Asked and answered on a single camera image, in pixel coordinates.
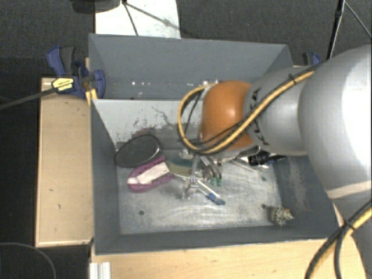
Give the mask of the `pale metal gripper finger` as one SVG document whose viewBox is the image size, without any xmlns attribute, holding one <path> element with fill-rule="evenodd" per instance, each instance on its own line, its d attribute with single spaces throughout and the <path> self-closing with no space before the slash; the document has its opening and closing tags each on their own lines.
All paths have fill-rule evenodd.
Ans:
<svg viewBox="0 0 372 279">
<path fill-rule="evenodd" d="M 189 184 L 189 196 L 193 196 L 196 193 L 201 192 L 201 186 L 198 183 L 198 180 L 196 178 L 191 178 L 190 179 L 190 184 Z"/>
<path fill-rule="evenodd" d="M 181 199 L 188 199 L 191 195 L 191 180 L 186 178 L 182 187 Z"/>
</svg>

